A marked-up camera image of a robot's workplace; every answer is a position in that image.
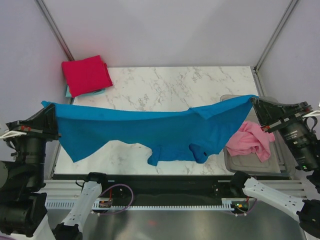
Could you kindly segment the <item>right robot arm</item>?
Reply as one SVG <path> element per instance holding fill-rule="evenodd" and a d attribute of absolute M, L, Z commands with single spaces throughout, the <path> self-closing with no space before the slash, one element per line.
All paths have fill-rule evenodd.
<path fill-rule="evenodd" d="M 309 172 L 306 178 L 320 189 L 320 140 L 316 136 L 320 111 L 306 101 L 296 104 L 278 103 L 257 96 L 250 102 L 265 133 L 278 132 L 296 161 L 296 169 Z M 290 216 L 300 228 L 314 238 L 320 237 L 320 201 L 282 189 L 275 183 L 265 184 L 253 176 L 237 171 L 231 178 L 229 191 L 262 201 Z"/>

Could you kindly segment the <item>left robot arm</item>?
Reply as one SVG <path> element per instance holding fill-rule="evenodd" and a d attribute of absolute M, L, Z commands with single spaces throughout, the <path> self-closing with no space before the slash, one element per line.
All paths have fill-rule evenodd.
<path fill-rule="evenodd" d="M 81 240 L 98 197 L 110 185 L 104 173 L 91 172 L 67 217 L 51 229 L 46 208 L 46 143 L 60 138 L 56 106 L 45 106 L 26 120 L 2 123 L 0 138 L 14 150 L 14 161 L 0 163 L 0 231 L 9 240 Z"/>

